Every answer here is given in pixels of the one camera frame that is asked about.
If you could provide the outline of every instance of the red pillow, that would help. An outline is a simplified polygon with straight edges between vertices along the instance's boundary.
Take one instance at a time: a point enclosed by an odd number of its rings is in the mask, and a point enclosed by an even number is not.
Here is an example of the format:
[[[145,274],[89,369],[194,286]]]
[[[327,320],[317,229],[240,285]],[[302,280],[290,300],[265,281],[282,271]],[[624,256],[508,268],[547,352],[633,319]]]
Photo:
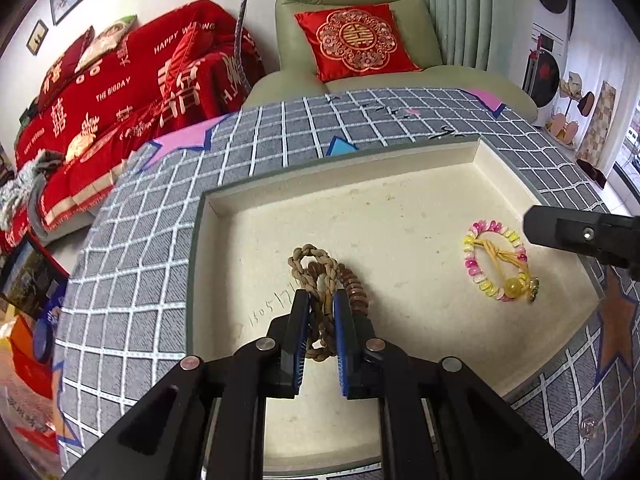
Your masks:
[[[94,28],[89,27],[47,70],[47,76],[42,82],[40,97],[38,98],[38,111],[40,113],[49,107],[53,99],[62,92],[69,81],[76,78],[76,66],[78,66],[80,57],[87,50],[93,39]]]
[[[323,83],[345,77],[413,72],[388,4],[299,12]]]

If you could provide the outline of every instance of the silver screw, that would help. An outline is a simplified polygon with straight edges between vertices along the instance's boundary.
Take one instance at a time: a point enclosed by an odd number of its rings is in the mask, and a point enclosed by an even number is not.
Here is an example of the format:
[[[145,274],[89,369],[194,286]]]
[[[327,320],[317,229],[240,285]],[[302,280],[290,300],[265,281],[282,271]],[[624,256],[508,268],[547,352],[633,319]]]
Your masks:
[[[592,416],[584,418],[578,427],[578,433],[584,440],[589,441],[598,434],[598,421]]]
[[[382,341],[382,339],[378,339],[377,337],[372,337],[371,339],[367,339],[365,346],[367,347],[367,349],[371,350],[372,352],[380,352],[385,349],[386,345],[385,345],[385,342]]]
[[[462,361],[457,357],[447,357],[442,362],[442,367],[447,372],[459,372],[462,370]]]
[[[180,361],[180,368],[183,370],[195,370],[198,366],[200,366],[200,359],[195,355],[187,355]]]
[[[276,342],[270,337],[261,337],[255,342],[255,347],[262,351],[271,350],[274,346],[276,346]]]

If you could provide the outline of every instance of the bracelet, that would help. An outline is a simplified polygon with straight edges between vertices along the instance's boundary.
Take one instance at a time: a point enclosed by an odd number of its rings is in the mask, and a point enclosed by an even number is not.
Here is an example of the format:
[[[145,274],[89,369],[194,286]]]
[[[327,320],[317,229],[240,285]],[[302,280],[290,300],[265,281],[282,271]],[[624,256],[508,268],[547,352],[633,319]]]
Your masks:
[[[480,235],[484,232],[501,234],[507,238],[516,250],[514,252],[504,251],[489,240],[479,239]],[[498,301],[512,301],[528,293],[527,299],[530,302],[535,301],[538,289],[540,288],[540,280],[532,276],[529,272],[527,250],[524,248],[520,236],[516,231],[503,226],[501,222],[496,222],[495,220],[491,220],[489,224],[484,220],[478,220],[469,228],[469,232],[463,239],[463,244],[465,267],[468,269],[469,276],[471,276],[474,282],[478,284],[480,290],[487,296],[493,297]],[[482,247],[487,252],[494,267],[500,274],[504,286],[495,285],[484,275],[476,260],[477,246]],[[500,260],[518,267],[518,277],[505,278],[500,268]]]

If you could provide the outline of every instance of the white sheer curtain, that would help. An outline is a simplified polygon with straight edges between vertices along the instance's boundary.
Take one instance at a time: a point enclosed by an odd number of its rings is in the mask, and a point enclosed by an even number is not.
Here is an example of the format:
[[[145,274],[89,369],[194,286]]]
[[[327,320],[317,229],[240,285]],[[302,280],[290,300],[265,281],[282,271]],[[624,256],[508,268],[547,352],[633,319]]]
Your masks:
[[[522,84],[532,0],[425,1],[444,63],[497,72]]]
[[[602,82],[616,89],[616,102],[598,169],[608,175],[629,127],[640,91],[640,43],[611,0],[576,0],[574,31],[569,40],[564,78],[569,70],[582,78],[582,92],[598,100]],[[556,98],[564,113],[568,99]],[[574,144],[579,145],[591,121],[571,105],[570,120],[578,121]]]

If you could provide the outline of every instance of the large yellow bead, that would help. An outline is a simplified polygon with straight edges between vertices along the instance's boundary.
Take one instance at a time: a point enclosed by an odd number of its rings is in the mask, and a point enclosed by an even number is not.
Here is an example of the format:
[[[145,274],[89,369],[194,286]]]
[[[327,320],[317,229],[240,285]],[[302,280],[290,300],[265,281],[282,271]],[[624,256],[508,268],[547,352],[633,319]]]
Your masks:
[[[504,295],[508,298],[517,298],[524,291],[524,285],[518,278],[507,278],[504,282]]]

